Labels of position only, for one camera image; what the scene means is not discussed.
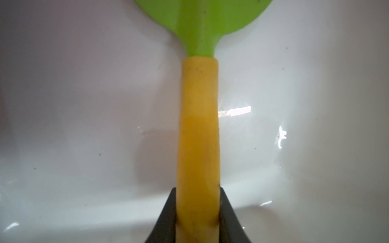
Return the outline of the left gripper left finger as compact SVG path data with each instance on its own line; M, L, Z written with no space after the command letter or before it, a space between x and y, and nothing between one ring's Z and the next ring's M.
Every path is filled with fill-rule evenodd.
M172 188L167 201L145 243L176 242L176 188Z

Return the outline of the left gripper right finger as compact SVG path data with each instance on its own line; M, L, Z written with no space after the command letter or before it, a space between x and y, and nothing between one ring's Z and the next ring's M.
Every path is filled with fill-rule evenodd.
M219 214L219 242L220 243L251 243L241 226L234 209L226 195L220 188L220 214Z

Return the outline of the green shovel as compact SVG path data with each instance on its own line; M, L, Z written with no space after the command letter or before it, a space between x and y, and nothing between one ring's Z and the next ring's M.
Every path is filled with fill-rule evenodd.
M173 32L186 57L176 179L176 243L219 243L220 145L218 61L220 39L253 22L269 1L138 1L152 20Z

